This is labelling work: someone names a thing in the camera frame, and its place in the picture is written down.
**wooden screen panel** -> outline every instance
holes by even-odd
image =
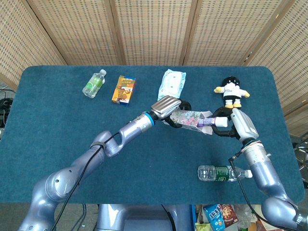
[[[107,0],[28,1],[68,64],[120,64]]]
[[[238,65],[280,3],[204,0],[184,64]]]
[[[179,65],[191,0],[116,0],[129,65]]]
[[[308,0],[296,0],[248,65],[274,74],[282,107],[308,93]]]
[[[13,89],[29,66],[66,64],[28,10],[19,0],[0,1],[0,78]]]

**black cable tie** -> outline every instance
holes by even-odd
[[[95,146],[95,145],[101,146],[101,147],[103,148],[103,150],[104,150],[105,147],[106,147],[106,144],[105,144],[104,142],[96,141],[96,142],[93,142],[93,143],[91,144],[90,148],[93,147],[93,146]]]
[[[240,156],[240,154],[242,154],[242,152],[241,152],[241,151],[239,151],[238,153],[236,153],[236,154],[235,154],[235,156],[236,156],[236,157],[239,157],[239,156]]]

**water bottle cap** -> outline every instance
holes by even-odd
[[[100,73],[103,74],[104,76],[107,74],[107,72],[104,69],[100,70]]]
[[[246,178],[252,178],[252,172],[250,170],[245,170],[245,177]]]

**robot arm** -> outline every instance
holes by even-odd
[[[105,156],[117,155],[127,143],[153,127],[156,120],[168,119],[172,112],[184,106],[190,107],[190,104],[171,96],[165,96],[152,105],[150,112],[142,113],[119,130],[120,144],[113,138],[106,142],[112,136],[109,131],[100,133],[94,139],[90,149],[76,159],[71,166],[54,172],[36,183],[29,211],[18,230],[50,231],[54,224],[54,212],[57,205],[67,199],[86,163],[101,145],[104,148],[100,149],[90,161],[82,180],[103,163]]]
[[[242,111],[233,108],[219,108],[212,116],[229,116],[233,121],[231,131],[213,131],[219,136],[236,137],[243,144],[242,152],[250,166],[258,188],[268,198],[262,204],[262,214],[270,223],[291,229],[298,229],[297,207],[287,196],[268,154],[256,141],[259,134],[251,119]]]

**small water bottle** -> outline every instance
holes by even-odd
[[[82,92],[86,96],[94,98],[98,90],[105,83],[105,75],[106,71],[104,69],[100,70],[99,73],[94,73],[86,86],[83,88]]]
[[[235,167],[238,177],[240,179],[252,178],[250,170],[243,170]],[[236,181],[235,173],[231,166],[199,166],[198,178],[202,181]]]

